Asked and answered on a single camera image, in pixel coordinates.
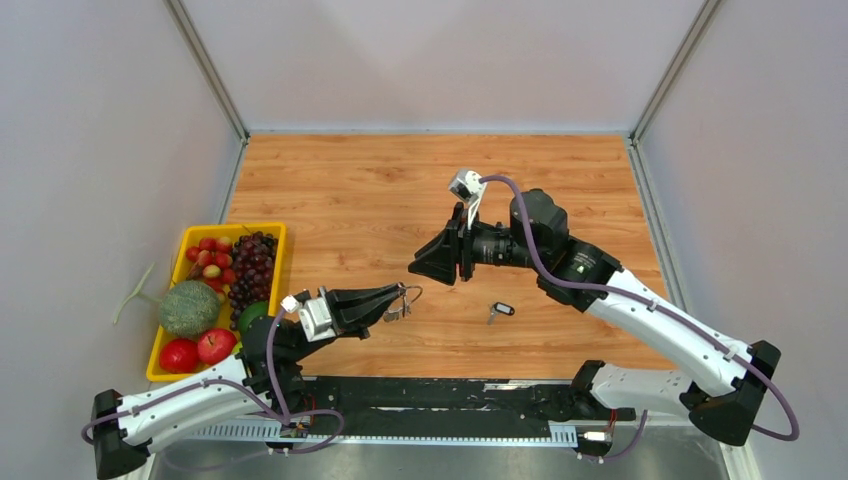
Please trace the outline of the metal keyring with keys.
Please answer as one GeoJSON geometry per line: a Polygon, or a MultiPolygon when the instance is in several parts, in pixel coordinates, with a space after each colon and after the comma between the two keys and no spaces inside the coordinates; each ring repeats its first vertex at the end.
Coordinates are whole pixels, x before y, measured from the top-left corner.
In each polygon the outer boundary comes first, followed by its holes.
{"type": "Polygon", "coordinates": [[[411,314],[412,305],[421,297],[424,289],[421,285],[404,285],[400,284],[399,304],[390,307],[383,314],[383,321],[386,323],[395,322],[406,318],[411,314]]]}

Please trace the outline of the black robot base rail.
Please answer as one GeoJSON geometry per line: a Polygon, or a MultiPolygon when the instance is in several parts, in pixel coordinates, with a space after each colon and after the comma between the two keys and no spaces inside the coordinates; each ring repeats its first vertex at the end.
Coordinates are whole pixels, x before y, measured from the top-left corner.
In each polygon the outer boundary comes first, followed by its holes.
{"type": "Polygon", "coordinates": [[[567,381],[319,376],[287,389],[295,414],[340,413],[303,419],[296,434],[262,418],[235,418],[206,427],[200,437],[263,440],[274,446],[327,438],[338,443],[411,445],[540,445],[607,452],[631,408],[609,410],[567,381]]]}

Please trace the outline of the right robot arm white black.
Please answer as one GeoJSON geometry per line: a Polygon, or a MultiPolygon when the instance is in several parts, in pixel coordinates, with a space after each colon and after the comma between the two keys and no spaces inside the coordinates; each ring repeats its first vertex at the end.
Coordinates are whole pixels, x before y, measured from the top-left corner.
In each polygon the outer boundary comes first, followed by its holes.
{"type": "Polygon", "coordinates": [[[533,268],[537,286],[556,302],[631,333],[674,364],[670,371],[587,360],[575,375],[571,403],[584,417],[605,409],[652,410],[687,418],[732,446],[757,430],[755,418],[780,360],[765,340],[747,344],[669,303],[614,257],[570,235],[567,213],[541,189],[510,203],[508,224],[469,222],[457,203],[445,228],[420,248],[412,274],[445,285],[467,281],[478,265],[533,268]]]}

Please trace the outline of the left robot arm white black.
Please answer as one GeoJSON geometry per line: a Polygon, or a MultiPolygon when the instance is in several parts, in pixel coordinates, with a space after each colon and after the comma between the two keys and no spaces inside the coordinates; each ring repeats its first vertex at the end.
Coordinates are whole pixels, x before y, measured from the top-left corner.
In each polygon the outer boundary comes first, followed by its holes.
{"type": "Polygon", "coordinates": [[[202,372],[142,394],[99,393],[82,432],[94,450],[97,478],[131,473],[171,443],[241,415],[262,413],[284,427],[321,415],[301,361],[338,339],[368,338],[381,320],[405,316],[408,290],[392,283],[289,295],[276,316],[248,325],[239,352],[202,372]]]}

